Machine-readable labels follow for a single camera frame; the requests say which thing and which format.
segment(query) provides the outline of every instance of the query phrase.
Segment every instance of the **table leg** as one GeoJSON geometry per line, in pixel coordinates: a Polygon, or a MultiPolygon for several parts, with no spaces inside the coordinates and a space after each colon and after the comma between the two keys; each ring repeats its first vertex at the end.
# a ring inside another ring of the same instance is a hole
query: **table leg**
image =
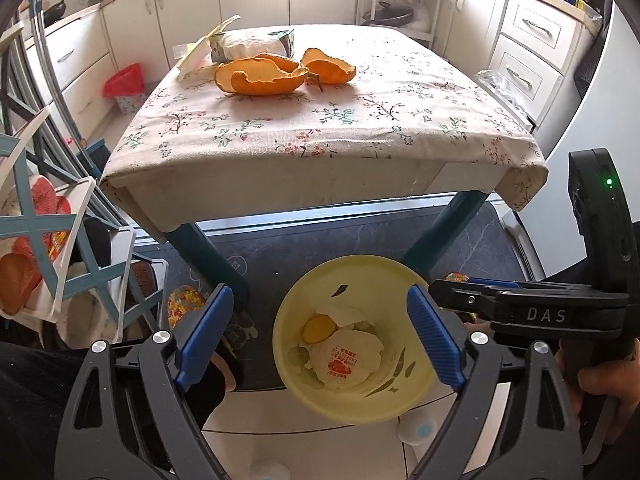
{"type": "Polygon", "coordinates": [[[187,265],[196,270],[212,289],[219,283],[225,283],[234,293],[236,306],[246,305],[249,285],[216,250],[202,229],[194,223],[182,224],[175,231],[164,233],[164,236],[187,265]]]}
{"type": "Polygon", "coordinates": [[[489,195],[459,191],[402,258],[402,263],[426,276],[475,216],[489,195]]]}

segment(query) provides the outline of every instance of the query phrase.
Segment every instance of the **cabinet drawer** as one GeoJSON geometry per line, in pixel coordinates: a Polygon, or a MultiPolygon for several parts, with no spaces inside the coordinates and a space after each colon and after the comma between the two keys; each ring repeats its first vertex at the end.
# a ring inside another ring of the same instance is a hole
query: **cabinet drawer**
{"type": "Polygon", "coordinates": [[[102,86],[115,72],[107,54],[62,92],[66,106],[85,139],[91,136],[113,106],[113,99],[102,97],[102,86]]]}
{"type": "Polygon", "coordinates": [[[92,12],[52,32],[47,47],[60,89],[65,89],[109,52],[100,13],[92,12]]]}
{"type": "Polygon", "coordinates": [[[527,114],[540,124],[562,83],[562,74],[535,54],[500,35],[489,66],[516,88],[527,114]]]}
{"type": "Polygon", "coordinates": [[[537,0],[509,0],[502,33],[565,74],[582,25],[537,0]]]}

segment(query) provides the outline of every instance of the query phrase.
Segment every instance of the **food wrapper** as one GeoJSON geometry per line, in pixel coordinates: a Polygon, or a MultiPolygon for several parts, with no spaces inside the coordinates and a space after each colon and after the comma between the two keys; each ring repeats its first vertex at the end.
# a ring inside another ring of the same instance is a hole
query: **food wrapper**
{"type": "Polygon", "coordinates": [[[261,30],[231,30],[213,34],[209,38],[211,61],[229,62],[254,57],[261,52],[291,57],[293,55],[293,29],[263,32],[261,30]]]}
{"type": "Polygon", "coordinates": [[[331,390],[346,390],[364,382],[380,368],[383,349],[373,334],[344,328],[308,347],[313,371],[331,390]]]}

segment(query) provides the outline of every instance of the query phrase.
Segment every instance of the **white container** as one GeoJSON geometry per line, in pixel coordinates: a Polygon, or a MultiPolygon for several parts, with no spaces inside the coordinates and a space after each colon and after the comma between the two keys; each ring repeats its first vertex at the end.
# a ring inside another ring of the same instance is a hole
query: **white container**
{"type": "Polygon", "coordinates": [[[428,409],[411,410],[398,423],[398,438],[409,446],[427,446],[438,434],[438,421],[428,409]]]}

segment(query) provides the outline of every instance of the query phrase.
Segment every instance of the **floral tablecloth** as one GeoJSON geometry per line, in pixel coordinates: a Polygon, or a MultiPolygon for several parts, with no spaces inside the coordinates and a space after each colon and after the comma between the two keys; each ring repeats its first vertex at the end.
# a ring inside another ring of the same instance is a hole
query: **floral tablecloth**
{"type": "Polygon", "coordinates": [[[233,96],[213,66],[171,70],[138,112],[100,186],[157,239],[181,223],[429,192],[496,190],[523,208],[546,181],[535,140],[492,97],[400,32],[294,27],[357,67],[347,85],[233,96]]]}

